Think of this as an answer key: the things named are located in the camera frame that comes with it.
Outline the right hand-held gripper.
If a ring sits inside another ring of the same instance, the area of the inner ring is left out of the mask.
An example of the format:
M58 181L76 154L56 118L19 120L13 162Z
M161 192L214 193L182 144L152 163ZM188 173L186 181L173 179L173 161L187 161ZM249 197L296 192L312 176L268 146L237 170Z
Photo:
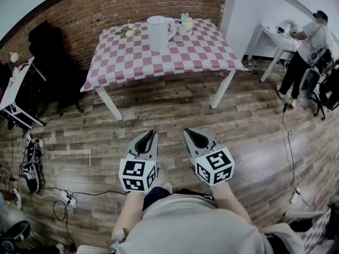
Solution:
M194 159L195 173L203 182L216 186L232 178L235 162L227 147L217 145L217 149L203 154L205 149L211 149L217 143L212 135L192 128L185 128L183 135L191 156L199 156Z

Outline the white electric kettle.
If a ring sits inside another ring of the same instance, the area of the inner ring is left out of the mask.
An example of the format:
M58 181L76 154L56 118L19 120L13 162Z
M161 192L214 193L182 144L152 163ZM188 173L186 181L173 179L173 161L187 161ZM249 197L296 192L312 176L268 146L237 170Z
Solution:
M151 16L146 21L149 47L169 46L169 40L176 35L175 20L164 16Z

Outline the person's left forearm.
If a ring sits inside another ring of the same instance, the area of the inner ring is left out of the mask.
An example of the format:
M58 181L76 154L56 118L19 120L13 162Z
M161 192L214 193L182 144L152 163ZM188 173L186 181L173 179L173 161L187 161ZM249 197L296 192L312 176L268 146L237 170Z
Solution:
M141 221L144 205L144 193L130 192L127 194L121 213L113 228L111 245L126 238L137 223Z

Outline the person's black shorts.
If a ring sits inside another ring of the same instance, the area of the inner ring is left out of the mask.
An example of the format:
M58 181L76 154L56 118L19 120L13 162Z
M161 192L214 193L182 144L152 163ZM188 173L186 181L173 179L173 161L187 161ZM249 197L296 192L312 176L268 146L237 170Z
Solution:
M183 194L183 195L198 195L201 196L205 199L208 199L210 201L214 201L214 198L210 195L207 194L203 194L203 193L199 193L199 192L195 192L186 188L182 188L180 190L177 190L175 192L176 194ZM144 211L145 209L147 209L149 206L151 206L153 203L155 203L156 201L162 199L162 198L166 198L168 196L170 196L171 193L169 192L169 190L166 190L165 187L159 187L156 186L154 187L144 198L144 206L142 208L142 210Z

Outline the person's beige shirt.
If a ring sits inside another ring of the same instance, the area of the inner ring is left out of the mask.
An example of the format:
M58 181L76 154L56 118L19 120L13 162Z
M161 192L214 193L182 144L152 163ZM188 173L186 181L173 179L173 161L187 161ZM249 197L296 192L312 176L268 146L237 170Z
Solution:
M167 197L142 213L115 254L304 254L287 224L257 228L200 197Z

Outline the white power strip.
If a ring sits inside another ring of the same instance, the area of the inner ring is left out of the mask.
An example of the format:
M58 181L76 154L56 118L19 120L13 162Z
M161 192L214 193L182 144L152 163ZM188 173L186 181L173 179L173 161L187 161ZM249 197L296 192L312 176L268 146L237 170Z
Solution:
M76 208L77 207L77 200L71 196L68 192L65 190L62 190L60 192L61 199L70 207Z

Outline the white flower bouquet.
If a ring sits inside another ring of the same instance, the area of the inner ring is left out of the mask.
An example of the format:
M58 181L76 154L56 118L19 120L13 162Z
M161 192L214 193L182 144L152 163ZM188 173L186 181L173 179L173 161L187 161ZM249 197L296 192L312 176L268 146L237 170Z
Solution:
M114 35L124 35L126 38L134 38L135 36L141 33L140 28L136 27L135 25L131 24L128 25L126 28L123 28L116 32L111 32Z

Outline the black electronic device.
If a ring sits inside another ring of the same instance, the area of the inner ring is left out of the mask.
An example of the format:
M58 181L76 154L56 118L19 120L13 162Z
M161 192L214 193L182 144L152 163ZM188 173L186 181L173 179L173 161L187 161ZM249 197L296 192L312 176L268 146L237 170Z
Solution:
M24 155L21 160L20 174L24 177L30 193L36 194L40 187L44 185L40 181L42 173L42 162L40 160L44 153L44 145L42 139L27 140Z

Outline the yellow blue striped cup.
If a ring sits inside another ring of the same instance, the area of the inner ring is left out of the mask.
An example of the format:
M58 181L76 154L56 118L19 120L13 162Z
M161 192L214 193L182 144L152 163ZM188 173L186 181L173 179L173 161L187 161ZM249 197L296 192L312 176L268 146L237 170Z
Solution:
M193 20L188 13L182 13L179 20L179 33L181 36L189 36L193 31Z

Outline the black office chair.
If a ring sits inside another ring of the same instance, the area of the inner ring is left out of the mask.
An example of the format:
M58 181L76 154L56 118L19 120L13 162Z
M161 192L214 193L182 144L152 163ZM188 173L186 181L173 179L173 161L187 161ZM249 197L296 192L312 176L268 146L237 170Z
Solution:
M44 102L58 102L57 113L60 116L69 106L75 106L83 113L79 100L86 72L80 70L66 53L61 29L43 21L31 30L28 40L33 63L46 78L42 88Z

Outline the grey round fan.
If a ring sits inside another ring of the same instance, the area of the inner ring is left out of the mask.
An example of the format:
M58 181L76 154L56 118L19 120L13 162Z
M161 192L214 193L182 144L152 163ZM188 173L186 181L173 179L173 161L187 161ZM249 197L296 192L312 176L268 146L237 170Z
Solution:
M299 96L309 98L315 90L320 79L320 73L315 68L309 68L305 71L299 86Z

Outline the white side table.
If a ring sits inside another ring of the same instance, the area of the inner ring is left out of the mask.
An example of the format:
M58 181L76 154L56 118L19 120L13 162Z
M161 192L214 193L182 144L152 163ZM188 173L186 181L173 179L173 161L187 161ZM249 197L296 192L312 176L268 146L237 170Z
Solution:
M287 36L282 36L281 34L277 33L276 29L271 29L268 28L266 25L259 24L258 28L253 33L252 43L249 43L247 47L249 51L247 60L252 59L252 56L257 49L260 37L263 35L267 36L274 43L276 51L274 53L271 64L260 79L262 83L265 82L265 80L271 74L274 66L281 59L281 56L284 53L294 54L301 45L300 41L288 38Z

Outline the black equipment stand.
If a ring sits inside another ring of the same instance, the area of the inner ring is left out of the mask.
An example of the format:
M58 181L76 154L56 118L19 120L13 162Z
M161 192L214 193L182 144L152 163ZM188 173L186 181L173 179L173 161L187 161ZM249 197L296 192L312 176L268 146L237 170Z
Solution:
M318 91L313 91L310 99L317 104L317 116L322 113L322 121L326 119L324 108L333 111L339 107L339 58L334 59L329 49L321 49L313 62L311 70L318 81Z

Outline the white desk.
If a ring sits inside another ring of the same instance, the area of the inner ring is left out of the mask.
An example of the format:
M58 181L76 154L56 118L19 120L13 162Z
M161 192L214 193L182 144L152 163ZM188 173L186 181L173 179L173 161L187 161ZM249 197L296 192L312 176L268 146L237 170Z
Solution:
M20 90L20 87L24 81L25 76L29 72L30 67L34 68L33 73L37 72L43 81L46 81L44 75L39 71L39 69L33 63L34 57L30 58L25 64L23 64L19 70L16 70L17 73L13 73L13 76L3 94L2 100L0 102L0 111L4 111L13 119L16 119L18 122L23 124L29 129L32 129L32 126L27 124L25 121L22 121L18 115L23 114L28 120L31 120L33 123L37 123L40 126L45 126L45 124L40 121L38 118L35 118L20 108L15 99Z

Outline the white tabletop appliance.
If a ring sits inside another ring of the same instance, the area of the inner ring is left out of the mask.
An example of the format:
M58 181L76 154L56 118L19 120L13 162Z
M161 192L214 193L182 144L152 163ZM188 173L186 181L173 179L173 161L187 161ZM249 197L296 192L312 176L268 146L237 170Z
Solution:
M278 26L277 32L280 34L297 33L298 25L293 20L285 20Z

